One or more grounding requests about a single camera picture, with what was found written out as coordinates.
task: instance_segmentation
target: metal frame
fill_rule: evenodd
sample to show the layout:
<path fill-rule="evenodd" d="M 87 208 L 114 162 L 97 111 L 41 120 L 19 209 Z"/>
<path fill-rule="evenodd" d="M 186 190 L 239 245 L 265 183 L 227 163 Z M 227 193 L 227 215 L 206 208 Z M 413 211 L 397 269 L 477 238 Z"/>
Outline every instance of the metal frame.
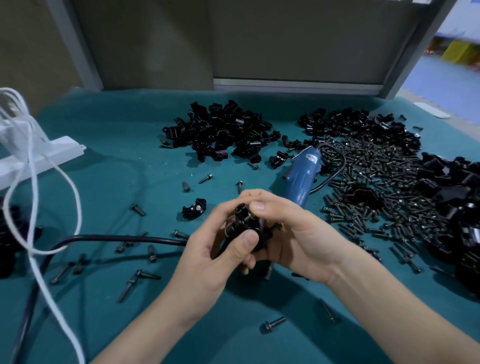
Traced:
<path fill-rule="evenodd" d="M 425 7 L 423 19 L 419 21 L 401 56 L 387 76 L 379 97 L 392 99 L 397 95 L 455 3 L 456 0 L 435 0 Z"/>
<path fill-rule="evenodd" d="M 376 96 L 383 85 L 214 78 L 215 91 L 287 92 Z"/>
<path fill-rule="evenodd" d="M 70 0 L 45 0 L 84 88 L 102 91 L 103 83 Z"/>

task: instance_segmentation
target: green table surface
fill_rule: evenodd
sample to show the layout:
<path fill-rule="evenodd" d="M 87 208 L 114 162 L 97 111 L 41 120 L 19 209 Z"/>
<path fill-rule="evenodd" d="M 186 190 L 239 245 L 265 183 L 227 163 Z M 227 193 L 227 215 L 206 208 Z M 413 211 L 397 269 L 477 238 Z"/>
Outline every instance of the green table surface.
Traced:
<path fill-rule="evenodd" d="M 257 94 L 224 92 L 185 92 L 129 90 L 88 93 L 73 90 L 56 104 L 45 108 L 38 121 L 51 138 L 68 135 L 87 146 L 85 155 L 62 165 L 80 192 L 83 208 L 81 233 L 128 234 L 148 231 L 152 236 L 168 237 L 174 229 L 192 233 L 220 202 L 235 198 L 238 180 L 244 188 L 263 188 L 282 194 L 281 175 L 288 168 L 273 170 L 268 158 L 281 141 L 261 150 L 258 170 L 244 159 L 229 156 L 222 162 L 207 158 L 199 163 L 190 147 L 161 149 L 157 136 L 162 127 L 174 125 L 175 117 L 187 119 L 192 102 L 203 105 L 225 104 L 236 100 L 244 109 L 261 112 L 264 119 L 289 139 L 308 138 L 295 121 L 317 107 L 327 110 L 352 106 L 373 114 L 404 114 L 408 128 L 422 126 L 422 150 L 445 158 L 464 156 L 480 160 L 479 144 L 469 136 L 396 98 L 319 96 L 300 94 Z M 213 179 L 198 184 L 207 175 Z M 181 182 L 192 191 L 185 193 Z M 37 247 L 48 249 L 71 235 L 76 224 L 73 194 L 65 180 L 54 171 L 39 176 L 40 209 L 38 224 L 45 227 Z M 325 187 L 311 195 L 306 208 L 324 217 L 319 209 Z M 181 216 L 182 206 L 195 198 L 207 200 L 207 212 L 194 221 Z M 25 213 L 31 204 L 29 182 L 23 182 L 14 196 Z M 143 218 L 129 211 L 139 204 Z M 419 275 L 400 265 L 388 250 L 391 245 L 365 236 L 365 243 L 381 251 L 387 267 L 414 294 L 433 310 L 480 340 L 480 306 L 458 282 L 430 271 L 437 264 L 428 256 L 415 262 L 426 268 Z M 55 276 L 68 261 L 86 253 L 90 264 L 82 275 L 69 274 L 56 286 L 50 286 L 54 299 L 74 332 L 85 355 L 92 360 L 136 316 L 162 292 L 178 262 L 182 248 L 156 246 L 161 259 L 147 262 L 147 247 L 136 244 L 126 253 L 115 253 L 118 243 L 74 243 L 52 260 L 46 279 Z M 26 263 L 17 272 L 0 280 L 0 363 L 9 361 L 20 324 L 32 276 Z M 161 281 L 141 280 L 122 304 L 116 300 L 136 269 L 162 276 Z M 294 278 L 285 268 L 276 266 L 269 282 L 234 274 L 214 308 L 173 348 L 165 363 L 267 364 L 267 363 L 389 363 L 390 360 L 357 323 L 341 302 L 323 285 Z M 319 303 L 323 298 L 340 317 L 333 325 Z M 259 326 L 279 316 L 286 323 L 273 333 L 261 335 Z M 74 363 L 73 349 L 53 316 L 39 299 L 28 334 L 25 363 Z"/>

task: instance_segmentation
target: blue electric screwdriver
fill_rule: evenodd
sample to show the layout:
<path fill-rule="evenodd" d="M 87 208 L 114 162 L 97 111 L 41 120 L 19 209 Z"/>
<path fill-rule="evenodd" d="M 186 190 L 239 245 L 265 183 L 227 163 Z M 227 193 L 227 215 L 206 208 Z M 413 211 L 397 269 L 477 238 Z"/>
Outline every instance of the blue electric screwdriver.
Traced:
<path fill-rule="evenodd" d="M 313 181 L 322 168 L 322 154 L 320 149 L 326 147 L 337 152 L 343 159 L 342 166 L 319 186 L 312 189 Z M 285 198 L 295 202 L 300 207 L 304 207 L 308 195 L 317 192 L 335 176 L 337 176 L 345 167 L 346 161 L 343 153 L 330 144 L 319 144 L 318 147 L 310 146 L 302 150 L 298 155 L 292 158 L 292 166 L 283 176 L 287 180 L 287 193 Z"/>

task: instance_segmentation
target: hand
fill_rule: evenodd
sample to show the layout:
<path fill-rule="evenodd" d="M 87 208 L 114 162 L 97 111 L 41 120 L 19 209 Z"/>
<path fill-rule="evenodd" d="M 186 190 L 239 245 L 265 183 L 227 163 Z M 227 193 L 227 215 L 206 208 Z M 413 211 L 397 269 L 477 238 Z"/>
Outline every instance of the hand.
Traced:
<path fill-rule="evenodd" d="M 258 234 L 252 230 L 244 231 L 219 257 L 213 258 L 225 238 L 228 217 L 239 204 L 254 199 L 246 196 L 219 204 L 190 236 L 173 277 L 159 297 L 168 301 L 171 314 L 187 329 L 213 307 L 240 263 L 253 269 L 255 259 L 250 253 L 258 243 Z"/>
<path fill-rule="evenodd" d="M 314 281 L 328 284 L 332 270 L 355 245 L 310 211 L 264 190 L 245 190 L 240 198 L 256 216 L 282 223 L 267 246 L 253 253 L 256 260 L 271 260 Z"/>

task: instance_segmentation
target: blue tool handle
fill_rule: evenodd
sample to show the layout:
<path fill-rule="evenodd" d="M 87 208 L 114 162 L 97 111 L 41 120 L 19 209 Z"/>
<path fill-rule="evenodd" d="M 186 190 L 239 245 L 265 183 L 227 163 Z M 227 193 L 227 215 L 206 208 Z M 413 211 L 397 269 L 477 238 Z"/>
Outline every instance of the blue tool handle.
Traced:
<path fill-rule="evenodd" d="M 287 180 L 285 198 L 304 207 L 312 189 L 313 181 L 320 172 L 322 155 L 320 150 L 309 147 L 292 160 L 292 166 L 284 178 Z"/>

